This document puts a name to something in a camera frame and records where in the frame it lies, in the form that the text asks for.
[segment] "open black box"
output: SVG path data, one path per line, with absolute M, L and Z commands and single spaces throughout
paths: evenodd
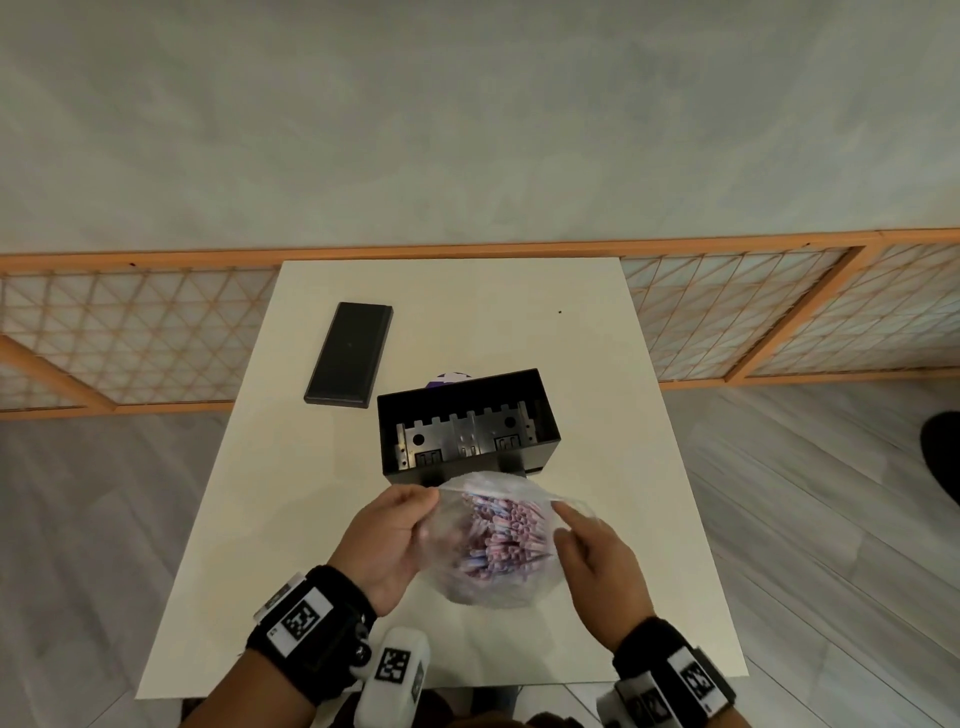
M 392 483 L 538 473 L 560 443 L 536 369 L 380 395 L 376 410 L 383 474 Z

